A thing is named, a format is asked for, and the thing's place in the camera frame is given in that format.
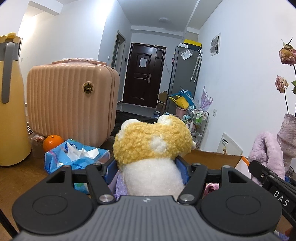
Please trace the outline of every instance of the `white plush body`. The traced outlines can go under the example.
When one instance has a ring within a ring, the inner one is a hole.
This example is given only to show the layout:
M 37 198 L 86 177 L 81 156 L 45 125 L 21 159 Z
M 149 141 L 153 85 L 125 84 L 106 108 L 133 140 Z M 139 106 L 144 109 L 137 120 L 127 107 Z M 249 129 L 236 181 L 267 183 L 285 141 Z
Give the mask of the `white plush body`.
M 184 189 L 181 173 L 169 158 L 144 159 L 127 164 L 122 174 L 131 196 L 173 196 L 177 200 Z

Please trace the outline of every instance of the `picture on wall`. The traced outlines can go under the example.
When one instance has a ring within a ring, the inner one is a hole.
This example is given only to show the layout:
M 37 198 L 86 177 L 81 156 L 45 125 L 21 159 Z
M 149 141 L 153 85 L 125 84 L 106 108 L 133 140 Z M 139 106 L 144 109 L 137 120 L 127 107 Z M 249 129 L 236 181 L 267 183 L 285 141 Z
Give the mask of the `picture on wall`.
M 211 49 L 210 49 L 211 56 L 219 53 L 220 35 L 221 33 L 219 33 L 215 38 L 213 38 L 211 42 Z

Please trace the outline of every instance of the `suitcase logo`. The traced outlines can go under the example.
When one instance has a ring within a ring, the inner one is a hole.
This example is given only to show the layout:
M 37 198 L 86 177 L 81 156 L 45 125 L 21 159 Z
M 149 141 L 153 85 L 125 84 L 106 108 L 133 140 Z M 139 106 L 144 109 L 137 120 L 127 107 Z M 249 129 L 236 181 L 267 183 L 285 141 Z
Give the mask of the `suitcase logo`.
M 93 91 L 93 86 L 91 85 L 91 83 L 86 83 L 84 84 L 83 90 L 85 94 L 90 94 Z

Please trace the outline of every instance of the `suitcase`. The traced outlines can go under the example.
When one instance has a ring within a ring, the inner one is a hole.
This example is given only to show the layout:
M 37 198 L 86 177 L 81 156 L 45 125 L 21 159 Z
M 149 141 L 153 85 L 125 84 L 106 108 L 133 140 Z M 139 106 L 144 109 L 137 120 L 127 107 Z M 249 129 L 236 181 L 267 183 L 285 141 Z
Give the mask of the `suitcase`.
M 39 135 L 99 147 L 115 125 L 119 75 L 103 62 L 76 63 L 57 61 L 29 71 L 29 124 Z

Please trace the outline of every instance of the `orange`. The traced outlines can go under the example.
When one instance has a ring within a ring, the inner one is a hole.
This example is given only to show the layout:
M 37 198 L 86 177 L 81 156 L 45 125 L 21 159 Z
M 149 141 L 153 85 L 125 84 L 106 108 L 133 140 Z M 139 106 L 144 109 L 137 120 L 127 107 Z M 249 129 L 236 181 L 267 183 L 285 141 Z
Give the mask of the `orange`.
M 57 135 L 48 136 L 43 142 L 43 150 L 48 152 L 53 148 L 61 145 L 64 142 L 63 138 Z

